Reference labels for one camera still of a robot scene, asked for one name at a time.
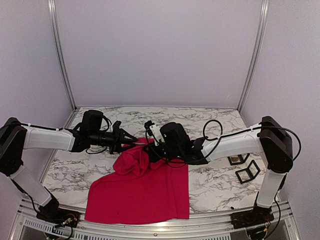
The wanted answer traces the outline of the red t-shirt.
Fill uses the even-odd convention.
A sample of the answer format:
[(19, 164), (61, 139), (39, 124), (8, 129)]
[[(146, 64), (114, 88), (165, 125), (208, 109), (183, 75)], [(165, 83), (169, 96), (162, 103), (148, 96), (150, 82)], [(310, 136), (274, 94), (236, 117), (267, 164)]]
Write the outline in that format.
[(144, 146), (122, 152), (113, 164), (114, 173), (92, 183), (86, 221), (143, 225), (189, 219), (188, 166), (152, 163)]

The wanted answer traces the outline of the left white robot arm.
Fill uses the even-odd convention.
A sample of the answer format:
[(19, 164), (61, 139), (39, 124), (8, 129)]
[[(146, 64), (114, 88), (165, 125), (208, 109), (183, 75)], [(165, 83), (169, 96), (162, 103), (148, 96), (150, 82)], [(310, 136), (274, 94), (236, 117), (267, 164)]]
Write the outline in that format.
[(81, 153), (92, 146), (110, 154), (134, 147), (136, 137), (121, 128), (121, 121), (111, 123), (103, 112), (87, 110), (74, 128), (50, 128), (22, 123), (11, 117), (0, 128), (0, 172), (39, 208), (37, 213), (58, 223), (63, 219), (59, 201), (24, 166), (27, 150), (60, 150)]

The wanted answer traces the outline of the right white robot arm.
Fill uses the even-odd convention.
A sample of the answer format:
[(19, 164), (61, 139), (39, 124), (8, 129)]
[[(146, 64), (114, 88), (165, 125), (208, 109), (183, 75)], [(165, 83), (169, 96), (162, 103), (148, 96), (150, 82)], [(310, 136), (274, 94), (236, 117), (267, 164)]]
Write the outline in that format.
[(174, 165), (205, 165), (221, 158), (243, 154), (260, 154), (267, 171), (257, 194), (254, 208), (247, 219), (258, 224), (267, 216), (286, 175), (293, 168), (301, 153), (298, 135), (280, 126), (271, 116), (264, 116), (260, 123), (229, 134), (220, 132), (210, 138), (206, 134), (190, 139), (180, 123), (169, 122), (161, 127), (151, 120), (144, 123), (147, 142), (145, 151), (153, 163), (163, 160)]

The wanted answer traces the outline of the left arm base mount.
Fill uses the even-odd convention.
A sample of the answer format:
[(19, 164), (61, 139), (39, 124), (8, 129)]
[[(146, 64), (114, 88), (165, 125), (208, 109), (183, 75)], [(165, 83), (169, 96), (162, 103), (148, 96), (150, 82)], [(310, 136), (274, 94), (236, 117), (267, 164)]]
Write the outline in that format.
[(40, 205), (38, 207), (36, 217), (40, 220), (55, 224), (55, 228), (65, 226), (76, 228), (80, 213), (78, 211), (60, 208), (59, 201), (51, 195), (51, 199), (46, 205)]

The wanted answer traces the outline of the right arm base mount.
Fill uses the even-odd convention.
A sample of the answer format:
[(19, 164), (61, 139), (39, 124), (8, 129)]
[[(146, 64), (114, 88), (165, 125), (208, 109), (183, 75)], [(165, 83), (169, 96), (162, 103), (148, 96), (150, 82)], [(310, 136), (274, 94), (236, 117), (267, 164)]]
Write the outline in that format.
[(275, 219), (271, 207), (260, 207), (256, 203), (251, 210), (232, 213), (230, 218), (234, 229), (265, 224)]

